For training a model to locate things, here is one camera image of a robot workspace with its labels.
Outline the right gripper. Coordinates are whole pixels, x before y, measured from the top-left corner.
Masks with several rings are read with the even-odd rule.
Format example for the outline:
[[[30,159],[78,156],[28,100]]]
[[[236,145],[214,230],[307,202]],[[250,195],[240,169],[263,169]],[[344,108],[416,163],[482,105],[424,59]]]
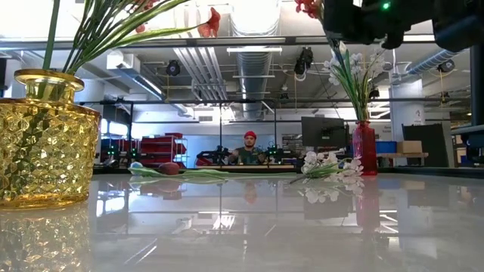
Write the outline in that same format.
[[[431,19],[431,0],[323,1],[323,29],[328,41],[370,45],[377,40],[385,49],[399,47],[414,24]]]

